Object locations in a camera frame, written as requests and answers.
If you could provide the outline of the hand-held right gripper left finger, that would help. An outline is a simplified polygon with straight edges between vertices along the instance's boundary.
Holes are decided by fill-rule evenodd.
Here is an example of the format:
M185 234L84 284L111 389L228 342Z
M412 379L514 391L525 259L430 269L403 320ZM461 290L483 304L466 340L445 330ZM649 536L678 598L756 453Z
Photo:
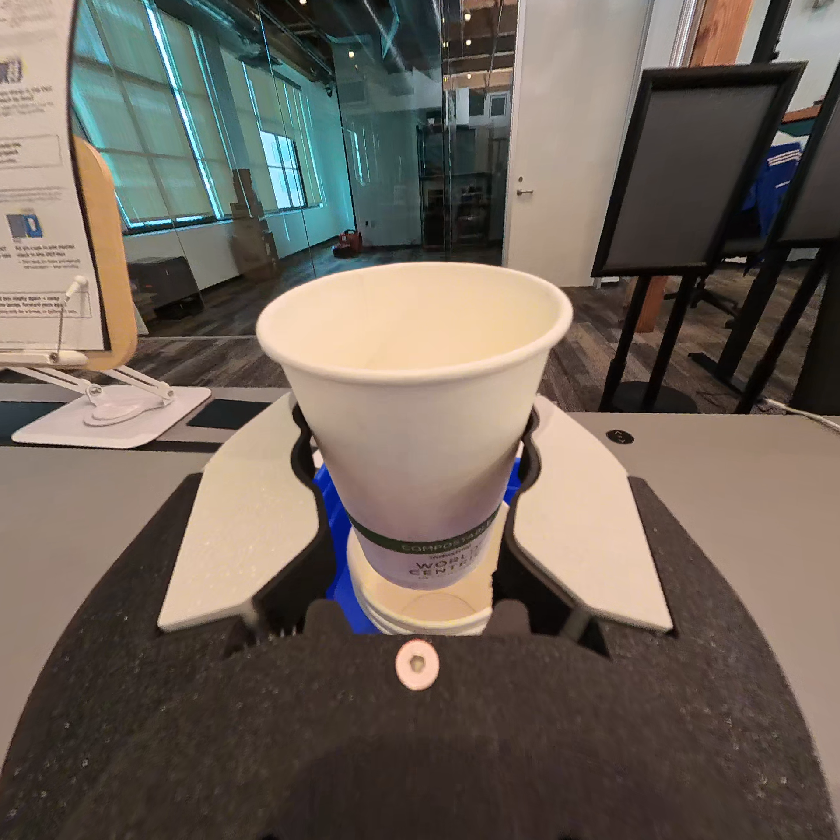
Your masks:
M238 618L291 634L335 576L311 431L292 393L206 463L157 625L165 633Z

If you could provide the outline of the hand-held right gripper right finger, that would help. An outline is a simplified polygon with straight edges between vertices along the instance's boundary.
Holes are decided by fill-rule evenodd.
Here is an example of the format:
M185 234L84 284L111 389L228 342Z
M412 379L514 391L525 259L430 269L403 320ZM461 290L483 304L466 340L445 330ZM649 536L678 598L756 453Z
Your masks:
M563 633L593 619L667 634L674 622L629 476L596 436L538 396L522 439L506 540L521 567L570 606Z

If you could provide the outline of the blue plastic bin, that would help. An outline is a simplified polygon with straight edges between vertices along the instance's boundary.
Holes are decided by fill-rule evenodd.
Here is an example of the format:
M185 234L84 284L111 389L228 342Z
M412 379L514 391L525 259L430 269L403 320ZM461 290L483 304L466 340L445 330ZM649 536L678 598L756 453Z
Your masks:
M383 633L379 633L371 625L369 619L362 613L362 610L354 597L346 556L348 537L352 531L350 520L342 502L339 499L338 492L336 491L329 471L322 462L320 454L315 454L315 459L316 467L318 468L315 475L315 483L320 489L325 501L329 518L329 528L332 536L333 547L335 549L337 568L333 582L328 589L327 597L329 600L339 605L343 616L350 625L352 633L357 635L383 635ZM512 502L516 493L520 489L521 481L518 477L519 466L520 460L517 458L510 474L505 496L503 498L503 502L506 502L507 504Z

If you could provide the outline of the black monitor floor stand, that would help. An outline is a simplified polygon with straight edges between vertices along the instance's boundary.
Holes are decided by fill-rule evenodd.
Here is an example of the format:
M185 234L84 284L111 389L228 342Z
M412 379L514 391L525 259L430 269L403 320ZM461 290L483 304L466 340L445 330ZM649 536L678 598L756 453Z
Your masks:
M738 386L732 379L738 367L736 350L739 350L741 354L746 350L778 281L784 263L783 256L784 251L776 249L764 261L732 328L725 350L721 353L718 362L708 369L718 382L739 395L739 402L734 410L736 414L751 413L752 409L763 400L764 389L796 325L801 320L822 279L837 265L838 240L818 249L811 268L794 294L766 351L753 368L750 378L742 386ZM704 280L705 277L695 274L681 278L675 295L675 303L668 317L648 381L646 383L623 382L629 349L634 339L636 326L641 319L648 289L653 281L649 276L638 278L627 308L616 352L607 371L599 405L600 412L615 410L623 413L695 413L697 411L697 405L687 394L665 388L664 380L686 313L696 290Z

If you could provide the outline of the dark low cabinet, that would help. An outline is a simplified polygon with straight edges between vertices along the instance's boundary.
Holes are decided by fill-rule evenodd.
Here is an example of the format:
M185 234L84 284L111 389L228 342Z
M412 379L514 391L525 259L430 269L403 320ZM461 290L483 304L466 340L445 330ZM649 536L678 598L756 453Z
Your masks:
M145 322L181 320L204 311L186 257L145 258L128 264L133 302Z

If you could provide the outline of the stacked cardboard boxes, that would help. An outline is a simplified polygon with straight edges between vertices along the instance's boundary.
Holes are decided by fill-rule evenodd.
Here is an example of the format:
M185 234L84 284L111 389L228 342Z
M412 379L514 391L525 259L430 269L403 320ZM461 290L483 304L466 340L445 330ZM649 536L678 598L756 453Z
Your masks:
M232 181L236 200L230 205L231 245L238 273L252 281L274 280L280 273L277 245L250 170L233 169Z

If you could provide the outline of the dark shelving unit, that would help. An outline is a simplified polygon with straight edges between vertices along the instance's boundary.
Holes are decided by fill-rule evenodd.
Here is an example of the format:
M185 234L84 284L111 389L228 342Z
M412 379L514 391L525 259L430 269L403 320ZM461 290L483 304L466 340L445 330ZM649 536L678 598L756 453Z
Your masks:
M416 129L422 245L453 254L490 241L492 173L487 127Z

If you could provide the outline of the black easel signboard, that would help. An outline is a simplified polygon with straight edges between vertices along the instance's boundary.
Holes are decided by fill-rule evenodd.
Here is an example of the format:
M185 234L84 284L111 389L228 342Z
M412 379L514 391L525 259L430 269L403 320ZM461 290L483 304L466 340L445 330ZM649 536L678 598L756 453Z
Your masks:
M806 66L643 70L591 277L710 273Z

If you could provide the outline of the white printed instruction sheet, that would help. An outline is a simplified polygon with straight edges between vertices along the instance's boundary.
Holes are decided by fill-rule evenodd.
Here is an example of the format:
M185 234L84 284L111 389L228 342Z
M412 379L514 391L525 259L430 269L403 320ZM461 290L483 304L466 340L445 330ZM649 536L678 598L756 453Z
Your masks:
M77 186L70 122L76 2L1 2L1 340L55 347L76 275L62 349L109 347L96 264Z

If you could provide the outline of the blue jacket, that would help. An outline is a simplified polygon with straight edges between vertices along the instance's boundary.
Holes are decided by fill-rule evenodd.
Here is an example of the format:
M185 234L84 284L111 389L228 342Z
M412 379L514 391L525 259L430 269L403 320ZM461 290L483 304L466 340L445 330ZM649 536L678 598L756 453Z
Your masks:
M739 222L744 238L765 238L781 209L802 158L802 142L784 136L770 147L742 203Z

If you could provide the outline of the white door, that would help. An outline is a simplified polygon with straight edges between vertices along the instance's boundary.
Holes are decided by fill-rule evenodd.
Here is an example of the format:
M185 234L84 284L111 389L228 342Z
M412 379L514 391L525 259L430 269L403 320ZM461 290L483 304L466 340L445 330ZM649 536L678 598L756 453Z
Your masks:
M651 16L647 1L518 4L502 262L589 287ZM535 182L516 196L516 180Z

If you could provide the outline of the wooden table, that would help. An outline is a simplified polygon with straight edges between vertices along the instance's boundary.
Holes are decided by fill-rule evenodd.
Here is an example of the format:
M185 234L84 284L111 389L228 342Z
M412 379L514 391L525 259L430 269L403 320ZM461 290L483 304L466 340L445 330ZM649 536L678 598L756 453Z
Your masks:
M782 118L779 132L805 144L815 131L819 131L824 101L823 97L806 108L787 112Z

